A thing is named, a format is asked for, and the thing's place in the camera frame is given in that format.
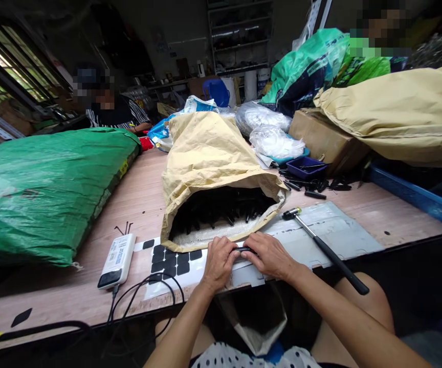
white container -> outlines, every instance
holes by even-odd
[[[260,96],[267,82],[271,78],[271,69],[263,68],[257,70],[257,96]]]
[[[205,77],[206,72],[204,71],[204,64],[202,64],[202,61],[197,61],[197,72],[199,73],[199,78]]]
[[[245,102],[257,99],[257,71],[245,72]]]

wooden table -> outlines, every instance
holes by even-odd
[[[50,268],[25,266],[0,284],[0,331],[9,331],[14,318],[32,308],[30,317],[11,330],[25,329],[63,320],[80,320],[91,326],[106,322],[111,293],[97,289],[98,279],[114,238],[132,222],[130,231],[137,242],[158,237],[165,210],[161,173],[167,154],[157,149],[144,152],[131,166],[102,211],[87,241],[80,248],[76,261],[83,267]],[[419,209],[393,196],[372,183],[364,183],[349,192],[326,191],[332,201],[348,216],[356,219],[385,248],[418,241],[442,234],[442,223]],[[296,206],[306,207],[319,200],[292,191],[283,211]],[[149,250],[136,252],[129,277],[122,290],[142,281],[150,272]],[[188,298],[193,287],[184,289]],[[171,295],[139,302],[146,288],[141,288],[130,315],[154,311],[172,304]],[[121,303],[121,316],[126,303]],[[72,329],[54,330],[18,340],[0,342],[0,349],[61,334]]]

white bucket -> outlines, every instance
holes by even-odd
[[[257,73],[245,72],[245,102],[257,99]]]
[[[257,70],[257,96],[260,96],[260,93],[266,86],[267,82],[271,78],[271,69],[263,68]]]

black hair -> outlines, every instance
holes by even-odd
[[[111,88],[110,77],[101,66],[90,63],[77,63],[73,71],[73,79],[80,89],[105,90]]]

metal shelf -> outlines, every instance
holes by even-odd
[[[223,11],[223,10],[233,10],[233,9],[245,8],[247,6],[267,4],[267,3],[271,3],[272,1],[273,0],[263,0],[263,1],[257,1],[257,2],[253,2],[253,3],[246,3],[246,4],[241,4],[241,5],[232,5],[232,6],[228,6],[228,7],[211,9],[211,10],[208,10],[208,13],[212,14],[212,13],[217,13],[217,12],[220,12],[220,11]]]
[[[223,48],[223,49],[214,49],[214,52],[216,53],[216,52],[224,52],[224,51],[229,51],[229,50],[241,49],[241,48],[248,47],[248,46],[263,44],[263,43],[266,43],[269,41],[270,41],[270,38],[262,40],[262,41],[255,41],[255,42],[243,43],[243,44],[236,45],[236,46],[230,46],[228,48]]]
[[[256,65],[247,65],[247,66],[242,66],[239,68],[235,68],[235,69],[231,69],[225,72],[219,72],[216,75],[218,76],[224,76],[224,75],[230,75],[230,74],[236,74],[236,73],[241,73],[241,72],[249,72],[251,70],[254,69],[259,69],[261,67],[267,67],[269,66],[269,63],[261,63],[261,64],[256,64]]]
[[[265,16],[265,17],[261,17],[261,18],[242,20],[242,21],[235,22],[235,23],[228,23],[228,24],[225,24],[225,25],[222,25],[222,26],[215,26],[215,27],[212,27],[211,29],[214,31],[214,30],[221,29],[221,28],[240,26],[240,25],[243,25],[243,24],[246,24],[246,23],[251,23],[251,22],[254,22],[254,21],[260,21],[260,20],[266,20],[266,19],[272,19],[272,16],[270,15],[270,16]]]

